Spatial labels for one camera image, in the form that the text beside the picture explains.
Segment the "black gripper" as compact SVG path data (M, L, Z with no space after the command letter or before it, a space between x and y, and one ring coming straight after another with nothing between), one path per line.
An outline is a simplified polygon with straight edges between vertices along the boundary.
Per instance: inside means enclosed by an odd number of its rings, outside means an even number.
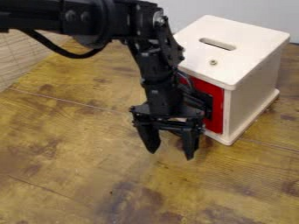
M156 83L143 82L146 102L132 106L134 126L144 147L155 154L160 147L160 130L182 132L182 148L188 160L199 149L203 117L202 110L184 101L180 82L176 79Z

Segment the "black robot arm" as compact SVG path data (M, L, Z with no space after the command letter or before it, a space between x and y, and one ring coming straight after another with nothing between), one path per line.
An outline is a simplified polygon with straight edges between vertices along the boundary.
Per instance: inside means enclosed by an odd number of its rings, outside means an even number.
M203 130L204 107L194 98L192 81L179 70L183 47L158 4L143 0L0 0L0 32L18 30L58 54L86 59L114 40L127 45L139 66L146 102L130 109L150 152L159 132L182 138L194 158Z

